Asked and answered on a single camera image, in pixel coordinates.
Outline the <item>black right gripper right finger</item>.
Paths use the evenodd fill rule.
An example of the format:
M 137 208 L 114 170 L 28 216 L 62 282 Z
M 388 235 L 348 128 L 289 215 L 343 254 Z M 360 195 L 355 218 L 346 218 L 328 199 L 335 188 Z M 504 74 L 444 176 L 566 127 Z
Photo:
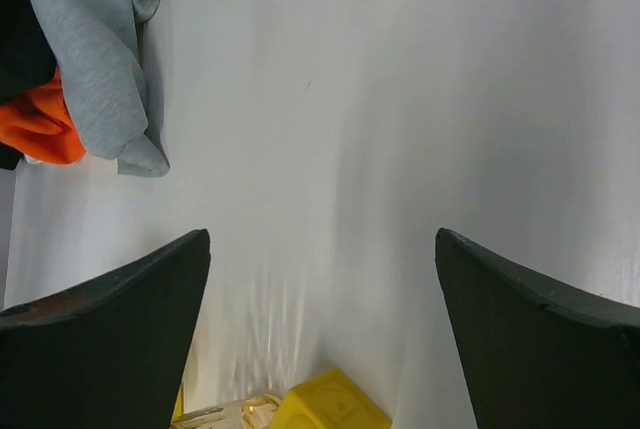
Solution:
M 638 427 L 638 308 L 450 229 L 435 264 L 478 427 Z

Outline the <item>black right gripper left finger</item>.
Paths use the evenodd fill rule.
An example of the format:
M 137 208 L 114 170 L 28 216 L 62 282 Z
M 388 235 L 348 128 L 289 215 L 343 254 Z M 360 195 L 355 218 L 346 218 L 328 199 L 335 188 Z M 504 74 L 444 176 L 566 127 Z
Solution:
M 4 428 L 167 428 L 210 268 L 207 230 L 1 313 Z

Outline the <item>white cloth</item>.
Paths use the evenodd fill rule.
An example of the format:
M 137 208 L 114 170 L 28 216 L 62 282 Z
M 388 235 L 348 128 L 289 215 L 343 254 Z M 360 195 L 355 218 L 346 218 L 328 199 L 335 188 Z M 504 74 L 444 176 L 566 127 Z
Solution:
M 24 155 L 24 160 L 26 163 L 31 164 L 31 165 L 38 165 L 41 164 L 42 161 L 36 158 L 33 158 L 27 154 Z

